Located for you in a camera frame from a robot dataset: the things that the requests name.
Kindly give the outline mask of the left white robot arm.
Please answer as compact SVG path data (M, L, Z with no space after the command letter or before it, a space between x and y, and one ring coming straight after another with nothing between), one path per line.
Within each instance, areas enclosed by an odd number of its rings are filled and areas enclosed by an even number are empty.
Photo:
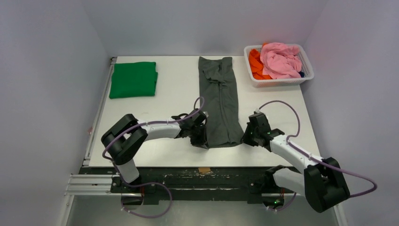
M198 108L165 121L144 122L126 114L101 137L105 147L103 157L113 163L127 184L133 186L139 178L134 156L144 142L188 137L192 146L207 148L206 123L207 115Z

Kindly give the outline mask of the dark grey t-shirt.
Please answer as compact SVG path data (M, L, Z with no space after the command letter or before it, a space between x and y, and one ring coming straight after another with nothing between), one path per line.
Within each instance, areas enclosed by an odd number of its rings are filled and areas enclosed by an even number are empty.
M239 123L239 101L232 57L199 57L199 94L208 113L206 138L209 148L241 144L244 131Z

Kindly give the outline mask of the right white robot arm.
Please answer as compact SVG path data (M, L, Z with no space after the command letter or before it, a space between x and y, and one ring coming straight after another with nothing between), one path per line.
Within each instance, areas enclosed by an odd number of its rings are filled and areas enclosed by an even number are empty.
M308 151L299 151L283 131L271 129L264 113L254 113L248 119L242 142L263 147L296 169L293 171L282 165L273 167L266 171L264 185L286 188L305 196L318 213L349 199L351 194L336 159L324 159L312 156Z

